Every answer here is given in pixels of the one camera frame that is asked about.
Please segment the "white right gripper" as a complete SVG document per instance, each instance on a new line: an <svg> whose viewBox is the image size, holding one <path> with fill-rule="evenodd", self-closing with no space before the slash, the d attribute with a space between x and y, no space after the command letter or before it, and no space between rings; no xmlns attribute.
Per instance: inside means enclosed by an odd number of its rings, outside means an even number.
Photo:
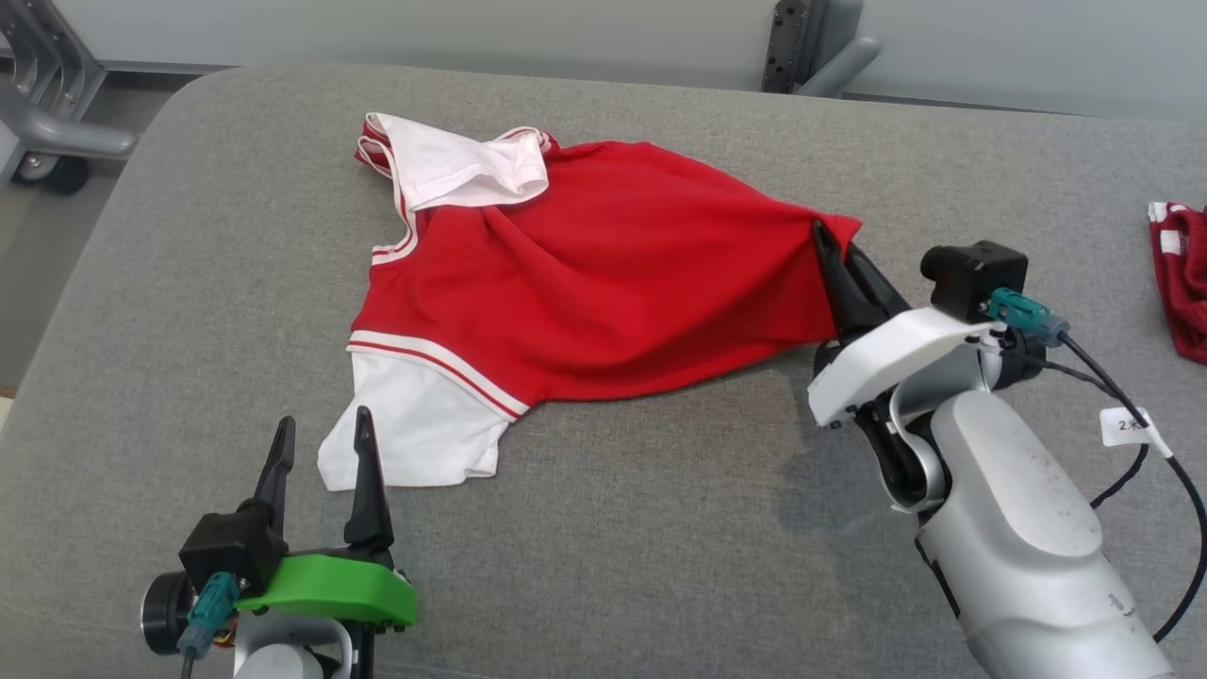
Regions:
<svg viewBox="0 0 1207 679"><path fill-rule="evenodd" d="M809 384L807 404L820 428L852 420L885 392L894 412L904 414L993 387L996 375L984 373L982 353L999 352L995 332L1005 330L1004 323L967 323L935 306L911 309L855 242L844 246L821 219L811 229L836 343L851 343Z"/></svg>

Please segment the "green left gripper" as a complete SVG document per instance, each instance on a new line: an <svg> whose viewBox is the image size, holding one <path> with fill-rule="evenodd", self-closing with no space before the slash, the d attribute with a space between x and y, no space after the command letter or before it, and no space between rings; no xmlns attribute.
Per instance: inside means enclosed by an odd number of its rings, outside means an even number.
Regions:
<svg viewBox="0 0 1207 679"><path fill-rule="evenodd" d="M272 529L284 529L295 451L296 420L286 416L276 425L253 493L253 501L272 513ZM374 421L367 406L358 406L356 412L354 451L357 456L356 485L343 538L348 555L356 560L320 554L285 557L262 593L240 596L238 611L267 609L367 624L374 630L406 628L418 622L418 598L410 583L400 572L371 562L392 560L389 550L395 532Z"/></svg>

